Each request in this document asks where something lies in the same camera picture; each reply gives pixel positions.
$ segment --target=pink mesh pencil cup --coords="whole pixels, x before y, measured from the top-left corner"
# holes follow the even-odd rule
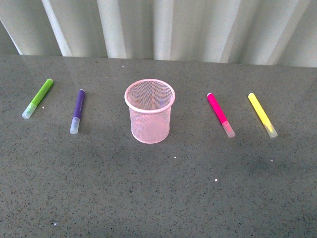
[[[143,143],[154,144],[169,133],[171,106],[175,92],[158,79],[143,79],[131,84],[124,94],[129,106],[131,131]]]

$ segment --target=table surface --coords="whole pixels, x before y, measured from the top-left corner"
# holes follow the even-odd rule
[[[54,85],[23,119],[47,78]],[[169,136],[152,145],[132,136],[124,101],[144,78],[176,93]],[[316,68],[2,55],[0,84],[2,238],[317,237]]]

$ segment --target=purple marker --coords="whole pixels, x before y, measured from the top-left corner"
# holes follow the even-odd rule
[[[81,112],[83,110],[84,99],[85,99],[85,91],[83,89],[80,89],[78,92],[73,121],[71,122],[71,126],[70,126],[69,133],[71,134],[78,133],[78,127],[79,127],[79,122],[81,118]]]

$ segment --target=yellow marker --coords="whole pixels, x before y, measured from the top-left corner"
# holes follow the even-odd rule
[[[268,132],[269,136],[271,138],[277,137],[277,132],[274,129],[271,121],[268,119],[265,111],[263,110],[261,104],[259,103],[258,99],[254,95],[254,93],[250,93],[248,96],[250,102],[252,103],[252,106],[256,110],[257,114],[259,115],[259,118],[261,119],[264,127],[266,128],[266,131]]]

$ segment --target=pink marker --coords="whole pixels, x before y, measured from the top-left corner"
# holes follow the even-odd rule
[[[220,123],[222,124],[223,129],[226,131],[228,137],[232,138],[235,137],[236,134],[234,133],[232,127],[230,126],[225,114],[223,113],[220,105],[218,104],[216,98],[212,93],[207,94],[207,99],[210,102],[214,112],[216,113]]]

